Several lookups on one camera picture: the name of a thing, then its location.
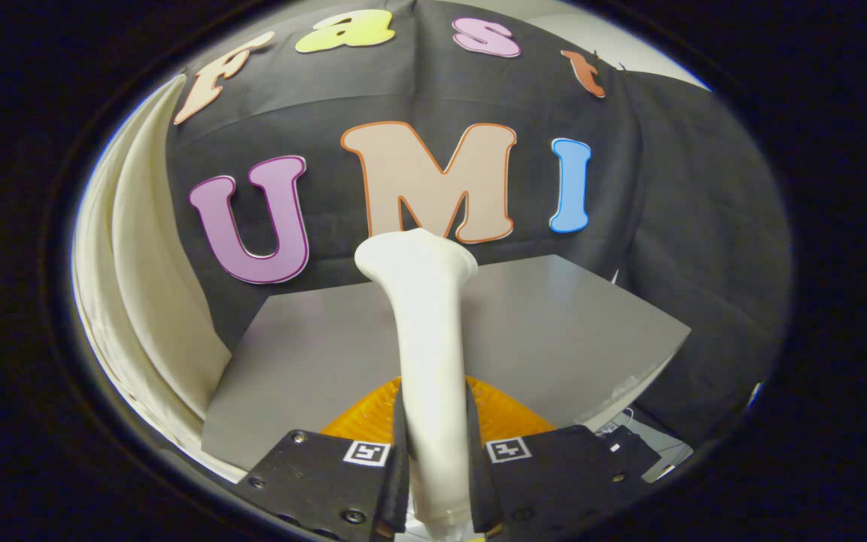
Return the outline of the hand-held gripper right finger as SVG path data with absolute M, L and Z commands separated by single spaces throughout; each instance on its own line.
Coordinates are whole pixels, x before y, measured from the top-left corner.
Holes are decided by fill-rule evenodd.
M 661 458 L 639 435 L 552 428 L 516 399 L 467 377 L 473 529 L 488 539 L 589 539 L 650 490 Z

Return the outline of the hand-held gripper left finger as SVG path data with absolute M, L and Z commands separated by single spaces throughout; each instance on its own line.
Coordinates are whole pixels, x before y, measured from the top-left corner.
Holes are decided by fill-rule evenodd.
M 236 484 L 241 500 L 310 535 L 392 541 L 406 531 L 409 438 L 400 379 L 321 433 L 293 429 Z

